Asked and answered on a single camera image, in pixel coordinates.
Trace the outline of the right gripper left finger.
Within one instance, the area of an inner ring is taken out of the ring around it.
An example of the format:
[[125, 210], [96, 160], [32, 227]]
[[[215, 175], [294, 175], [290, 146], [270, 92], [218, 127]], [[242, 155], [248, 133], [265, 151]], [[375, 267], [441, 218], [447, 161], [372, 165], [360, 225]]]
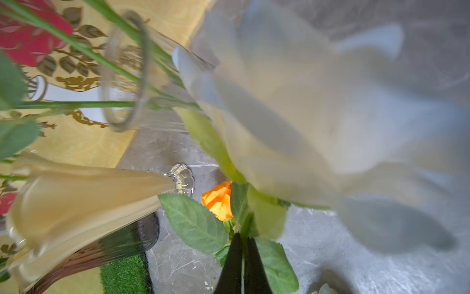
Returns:
[[241, 294], [242, 292], [242, 240], [234, 234], [225, 265], [214, 294]]

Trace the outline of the small orange flower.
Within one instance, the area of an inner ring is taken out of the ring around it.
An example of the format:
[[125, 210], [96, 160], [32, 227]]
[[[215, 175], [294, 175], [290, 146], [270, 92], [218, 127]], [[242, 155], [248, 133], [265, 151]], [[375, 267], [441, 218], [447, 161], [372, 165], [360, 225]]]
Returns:
[[233, 217], [231, 211], [231, 181], [225, 181], [201, 196], [201, 203], [222, 222]]

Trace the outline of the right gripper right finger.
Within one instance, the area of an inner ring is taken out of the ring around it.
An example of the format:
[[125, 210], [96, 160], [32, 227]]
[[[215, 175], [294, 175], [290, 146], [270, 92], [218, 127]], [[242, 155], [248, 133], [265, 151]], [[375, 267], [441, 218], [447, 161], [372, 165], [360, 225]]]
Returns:
[[244, 293], [273, 294], [254, 238], [248, 238], [246, 242], [244, 254]]

